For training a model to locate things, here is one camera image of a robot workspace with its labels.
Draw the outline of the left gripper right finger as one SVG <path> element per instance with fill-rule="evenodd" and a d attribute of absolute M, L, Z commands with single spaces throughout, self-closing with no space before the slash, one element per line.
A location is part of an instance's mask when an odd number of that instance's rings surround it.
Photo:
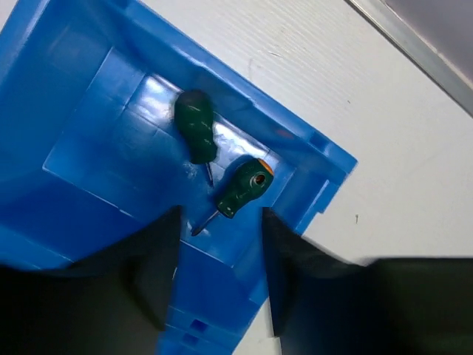
<path fill-rule="evenodd" d="M 304 239 L 270 208 L 262 210 L 261 240 L 275 336 L 369 334 L 363 266 Z"/>

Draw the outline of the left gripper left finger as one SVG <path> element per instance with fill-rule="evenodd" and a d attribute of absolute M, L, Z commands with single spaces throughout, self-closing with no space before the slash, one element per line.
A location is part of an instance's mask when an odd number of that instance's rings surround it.
<path fill-rule="evenodd" d="M 182 207 L 172 206 L 142 229 L 73 263 L 69 270 L 75 276 L 118 270 L 137 308 L 163 331 L 179 261 L 181 227 Z"/>

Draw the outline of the stubby screwdriver orange cap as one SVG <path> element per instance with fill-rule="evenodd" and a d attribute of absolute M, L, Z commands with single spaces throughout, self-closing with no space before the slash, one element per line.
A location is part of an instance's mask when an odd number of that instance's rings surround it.
<path fill-rule="evenodd" d="M 272 168 L 261 158 L 251 158 L 240 164 L 215 195 L 212 213 L 192 229 L 191 236 L 197 236 L 218 215 L 233 219 L 244 206 L 263 196 L 273 180 Z"/>

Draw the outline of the green stubby screwdriver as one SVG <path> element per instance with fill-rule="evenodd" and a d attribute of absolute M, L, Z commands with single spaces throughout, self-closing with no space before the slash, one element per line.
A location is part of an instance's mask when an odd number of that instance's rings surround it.
<path fill-rule="evenodd" d="M 190 162 L 205 166 L 210 187 L 214 187 L 210 162 L 217 157 L 217 145 L 210 97 L 198 89 L 182 91 L 174 101 L 173 116 L 174 125 L 188 148 Z"/>

